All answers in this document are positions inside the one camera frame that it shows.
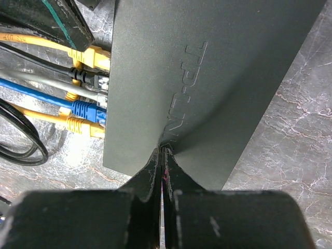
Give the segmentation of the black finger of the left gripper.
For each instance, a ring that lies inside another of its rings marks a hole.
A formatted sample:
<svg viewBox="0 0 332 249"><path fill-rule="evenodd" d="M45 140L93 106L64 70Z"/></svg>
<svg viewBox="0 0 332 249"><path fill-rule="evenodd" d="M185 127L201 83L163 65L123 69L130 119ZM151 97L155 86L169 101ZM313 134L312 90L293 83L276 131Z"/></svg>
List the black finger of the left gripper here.
<svg viewBox="0 0 332 249"><path fill-rule="evenodd" d="M94 42L74 1L1 1L1 32L33 35L79 51Z"/></svg>

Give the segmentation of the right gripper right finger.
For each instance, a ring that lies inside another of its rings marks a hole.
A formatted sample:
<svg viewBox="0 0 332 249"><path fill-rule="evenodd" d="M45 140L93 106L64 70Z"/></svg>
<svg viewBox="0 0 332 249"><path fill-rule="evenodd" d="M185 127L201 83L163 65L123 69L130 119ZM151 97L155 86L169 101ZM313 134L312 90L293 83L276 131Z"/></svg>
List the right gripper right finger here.
<svg viewBox="0 0 332 249"><path fill-rule="evenodd" d="M163 151L167 248L314 248L302 211L275 190L206 190Z"/></svg>

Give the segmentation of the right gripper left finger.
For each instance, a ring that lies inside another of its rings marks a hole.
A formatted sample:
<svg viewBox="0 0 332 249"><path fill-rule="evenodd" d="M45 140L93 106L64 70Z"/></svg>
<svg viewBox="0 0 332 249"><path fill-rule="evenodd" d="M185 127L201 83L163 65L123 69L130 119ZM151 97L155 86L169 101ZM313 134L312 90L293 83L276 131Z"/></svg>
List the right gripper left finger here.
<svg viewBox="0 0 332 249"><path fill-rule="evenodd" d="M159 246L159 148L117 189L26 192L1 225L1 248Z"/></svg>

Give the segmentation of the black network switch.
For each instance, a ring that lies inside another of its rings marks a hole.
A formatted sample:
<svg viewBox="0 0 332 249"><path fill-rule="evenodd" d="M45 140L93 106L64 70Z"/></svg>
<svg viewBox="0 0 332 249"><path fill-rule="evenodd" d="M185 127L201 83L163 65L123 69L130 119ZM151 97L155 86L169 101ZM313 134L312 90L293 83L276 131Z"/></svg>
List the black network switch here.
<svg viewBox="0 0 332 249"><path fill-rule="evenodd" d="M158 146L224 186L324 1L119 1L106 168L134 175Z"/></svg>

